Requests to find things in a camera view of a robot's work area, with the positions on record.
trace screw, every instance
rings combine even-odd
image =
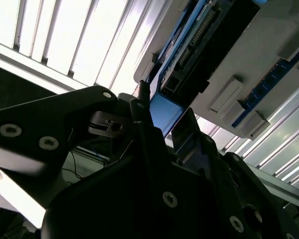
[[[141,103],[138,103],[138,106],[144,108],[144,106]]]
[[[206,135],[206,139],[207,139],[208,142],[211,142],[211,143],[213,142],[213,139],[211,137],[207,136],[207,135]]]
[[[240,233],[242,233],[244,231],[244,225],[241,223],[241,221],[236,216],[231,216],[229,218],[229,221],[236,231],[238,231]]]
[[[295,239],[295,238],[293,237],[293,235],[291,235],[290,233],[287,233],[287,234],[286,234],[286,237],[287,237],[287,239]]]
[[[171,192],[164,192],[163,193],[163,200],[164,202],[170,207],[175,208],[177,207],[177,198]]]
[[[59,146],[59,142],[54,137],[45,136],[39,140],[39,146],[44,150],[55,150]]]
[[[22,133],[22,129],[12,123],[7,123],[4,124],[0,127],[0,133],[4,136],[4,137],[17,137]]]
[[[108,93],[108,92],[103,92],[103,96],[105,96],[106,98],[111,98],[112,97],[112,95],[110,94],[110,93]]]
[[[238,157],[236,154],[233,155],[233,159],[234,159],[235,161],[239,162],[239,157]]]

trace wire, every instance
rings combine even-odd
[[[75,157],[74,157],[74,154],[73,154],[73,152],[72,152],[72,151],[70,151],[70,153],[72,154],[73,161],[74,161],[74,173],[75,173],[75,174],[77,174],[77,173],[76,173],[76,160],[75,160]]]
[[[62,170],[64,171],[69,171],[71,173],[74,173],[74,175],[78,178],[78,179],[82,179],[83,177],[80,176],[79,174],[75,173],[74,171],[70,170],[70,169],[67,169],[67,168],[62,168]]]
[[[101,160],[101,161],[103,162],[103,164],[104,164],[105,159],[103,159],[103,158],[102,158],[102,157],[95,151],[94,148],[90,147],[90,149],[96,154],[96,156],[99,158],[99,160]]]

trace mounting hole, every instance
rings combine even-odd
[[[45,137],[42,137],[40,140],[39,140],[39,146],[40,148],[42,148],[43,150],[48,150],[48,151],[51,151],[51,150],[55,150],[58,148],[59,146],[59,142],[56,138],[54,137],[51,137],[51,136],[45,136]]]
[[[105,96],[106,98],[111,98],[112,97],[112,95],[110,94],[110,93],[108,93],[108,92],[103,92],[103,96]]]
[[[177,207],[177,198],[171,192],[164,192],[163,193],[163,201],[170,208],[176,208]]]
[[[244,232],[244,225],[236,216],[231,216],[229,218],[229,221],[236,231],[238,231],[239,233]]]
[[[123,126],[122,126],[120,123],[114,123],[114,124],[112,124],[112,126],[111,126],[111,130],[112,130],[113,132],[120,131],[122,128],[123,128]]]
[[[0,127],[0,133],[4,136],[4,137],[17,137],[22,133],[22,129],[12,123],[7,123],[4,124]]]

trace ceiling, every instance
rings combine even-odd
[[[56,94],[95,83],[132,94],[134,72],[171,3],[0,0],[0,68]],[[219,150],[299,189],[299,89],[254,141],[197,118]]]

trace blue circuit board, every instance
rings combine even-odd
[[[280,59],[270,72],[264,76],[259,84],[251,91],[241,103],[245,111],[236,119],[232,127],[237,127],[241,121],[253,110],[253,108],[276,86],[276,84],[295,66],[299,61],[299,52],[291,61]]]
[[[196,5],[192,5],[192,8],[184,10],[177,27],[157,58],[157,71],[147,79],[150,82],[150,112],[153,123],[162,130],[164,136],[167,136],[187,107],[176,104],[160,92],[163,76],[173,65],[176,56],[180,54],[182,45],[195,28],[198,20],[203,20],[207,16],[211,9],[210,3],[208,0],[199,0]]]

